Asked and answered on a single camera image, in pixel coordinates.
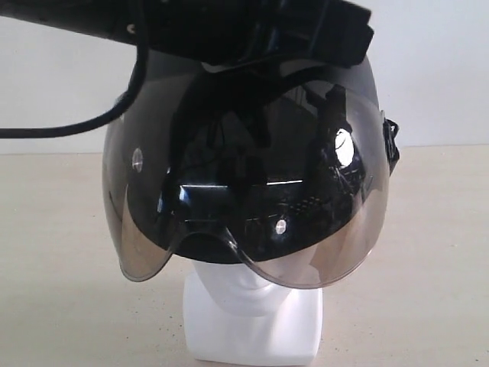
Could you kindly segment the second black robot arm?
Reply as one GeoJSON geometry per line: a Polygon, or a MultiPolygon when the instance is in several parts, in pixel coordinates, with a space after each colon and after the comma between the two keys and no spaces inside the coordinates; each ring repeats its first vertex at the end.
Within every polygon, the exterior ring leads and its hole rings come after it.
{"type": "Polygon", "coordinates": [[[125,44],[136,23],[152,50],[213,66],[277,57],[362,63],[371,10],[350,1],[3,1],[1,15],[125,44]]]}

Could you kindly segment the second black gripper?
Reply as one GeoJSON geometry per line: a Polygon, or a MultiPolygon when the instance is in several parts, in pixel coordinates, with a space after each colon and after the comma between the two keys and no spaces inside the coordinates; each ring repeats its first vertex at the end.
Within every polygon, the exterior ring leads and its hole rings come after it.
{"type": "Polygon", "coordinates": [[[146,1],[150,46],[213,66],[269,58],[360,64],[371,10],[349,1],[146,1]]]}

